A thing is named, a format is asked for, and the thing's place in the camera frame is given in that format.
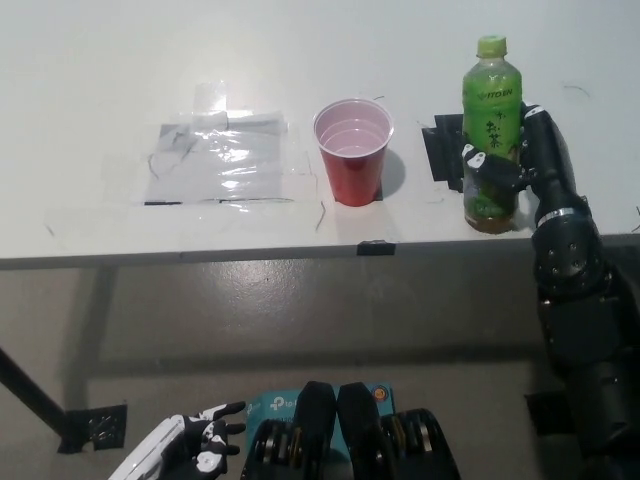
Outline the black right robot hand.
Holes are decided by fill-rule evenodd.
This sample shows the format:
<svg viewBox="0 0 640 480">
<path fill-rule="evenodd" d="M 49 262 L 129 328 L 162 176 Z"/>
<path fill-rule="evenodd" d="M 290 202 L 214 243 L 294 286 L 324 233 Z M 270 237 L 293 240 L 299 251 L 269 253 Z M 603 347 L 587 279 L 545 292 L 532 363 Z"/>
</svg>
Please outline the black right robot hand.
<svg viewBox="0 0 640 480">
<path fill-rule="evenodd" d="M 478 192 L 505 212 L 513 212 L 520 192 L 530 189 L 538 199 L 535 223 L 570 217 L 590 222 L 588 203 L 576 191 L 564 141 L 549 112 L 538 104 L 520 107 L 518 160 L 490 153 L 472 144 L 468 137 L 460 157 L 465 173 Z"/>
</svg>

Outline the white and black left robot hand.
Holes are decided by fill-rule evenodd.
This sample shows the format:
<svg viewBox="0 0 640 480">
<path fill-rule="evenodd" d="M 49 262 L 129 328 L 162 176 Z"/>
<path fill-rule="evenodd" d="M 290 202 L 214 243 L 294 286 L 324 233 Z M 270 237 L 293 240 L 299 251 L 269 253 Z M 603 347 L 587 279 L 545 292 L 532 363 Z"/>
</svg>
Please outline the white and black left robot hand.
<svg viewBox="0 0 640 480">
<path fill-rule="evenodd" d="M 228 458 L 240 453 L 229 443 L 245 431 L 229 424 L 244 401 L 226 403 L 194 415 L 176 414 L 158 424 L 110 475 L 112 479 L 217 479 L 228 472 Z"/>
</svg>

